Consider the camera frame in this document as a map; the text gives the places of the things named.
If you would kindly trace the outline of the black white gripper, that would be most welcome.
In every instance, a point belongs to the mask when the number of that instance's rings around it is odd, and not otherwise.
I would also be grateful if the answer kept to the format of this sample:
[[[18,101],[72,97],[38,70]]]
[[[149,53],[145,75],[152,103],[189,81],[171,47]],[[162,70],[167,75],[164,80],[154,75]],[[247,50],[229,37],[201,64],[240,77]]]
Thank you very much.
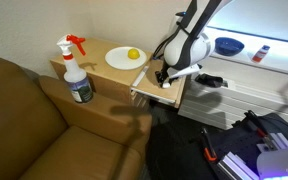
[[[190,75],[193,73],[198,73],[200,69],[201,65],[194,64],[182,70],[176,70],[173,67],[170,67],[168,64],[164,63],[162,69],[160,71],[155,72],[155,76],[158,85],[162,87],[162,84],[168,83],[169,79],[174,79],[185,75]]]

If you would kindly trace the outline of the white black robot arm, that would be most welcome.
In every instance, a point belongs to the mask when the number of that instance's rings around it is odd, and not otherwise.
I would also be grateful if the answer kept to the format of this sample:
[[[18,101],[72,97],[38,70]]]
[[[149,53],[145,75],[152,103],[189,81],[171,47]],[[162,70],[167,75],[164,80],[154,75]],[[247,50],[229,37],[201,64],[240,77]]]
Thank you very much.
[[[179,77],[198,73],[199,61],[212,54],[215,40],[204,32],[213,16],[233,0],[191,0],[185,12],[177,13],[170,36],[161,45],[164,63],[155,72],[161,88],[169,88]]]

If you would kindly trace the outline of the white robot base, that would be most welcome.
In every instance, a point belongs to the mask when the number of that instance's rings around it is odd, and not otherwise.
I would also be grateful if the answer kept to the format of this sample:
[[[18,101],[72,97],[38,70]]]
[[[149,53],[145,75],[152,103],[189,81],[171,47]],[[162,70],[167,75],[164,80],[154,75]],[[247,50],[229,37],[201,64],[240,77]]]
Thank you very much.
[[[257,170],[260,180],[288,180],[288,148],[261,153]]]

